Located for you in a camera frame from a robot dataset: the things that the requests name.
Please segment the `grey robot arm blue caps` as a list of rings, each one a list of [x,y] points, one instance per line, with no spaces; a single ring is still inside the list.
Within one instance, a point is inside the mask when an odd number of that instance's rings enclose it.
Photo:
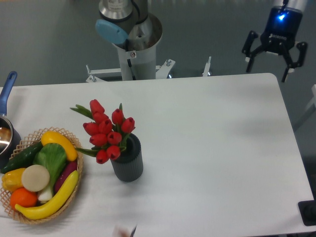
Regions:
[[[280,55],[286,62],[282,81],[303,66],[308,44],[296,41],[306,8],[305,0],[276,0],[263,33],[250,31],[242,53],[250,72],[255,57],[262,52]],[[148,12],[146,0],[102,0],[101,18],[96,21],[98,35],[116,47],[123,80],[166,79],[175,61],[156,65],[156,46],[162,36],[161,22]]]

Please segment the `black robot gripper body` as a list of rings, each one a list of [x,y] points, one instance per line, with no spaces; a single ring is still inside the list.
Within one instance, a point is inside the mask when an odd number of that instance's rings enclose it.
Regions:
[[[265,52],[282,55],[282,50],[289,51],[295,44],[295,37],[300,26],[303,13],[294,8],[271,9],[260,41]]]

